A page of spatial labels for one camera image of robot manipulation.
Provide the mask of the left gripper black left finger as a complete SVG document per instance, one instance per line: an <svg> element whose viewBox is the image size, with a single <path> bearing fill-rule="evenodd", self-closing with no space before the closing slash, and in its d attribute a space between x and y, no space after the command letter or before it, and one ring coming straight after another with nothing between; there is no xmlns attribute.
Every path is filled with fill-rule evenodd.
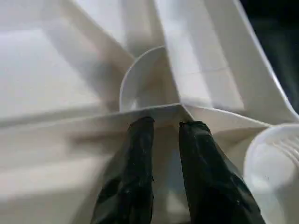
<svg viewBox="0 0 299 224"><path fill-rule="evenodd" d="M130 124L121 150L123 166L101 189L92 223L151 223L154 202L153 141L152 117L143 117Z"/></svg>

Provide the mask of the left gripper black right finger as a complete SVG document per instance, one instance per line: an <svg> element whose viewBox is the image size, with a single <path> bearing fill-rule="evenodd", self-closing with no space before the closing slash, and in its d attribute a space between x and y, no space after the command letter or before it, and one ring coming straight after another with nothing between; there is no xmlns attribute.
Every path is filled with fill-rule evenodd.
<svg viewBox="0 0 299 224"><path fill-rule="evenodd" d="M252 193L205 123L180 122L178 141L192 224L264 223Z"/></svg>

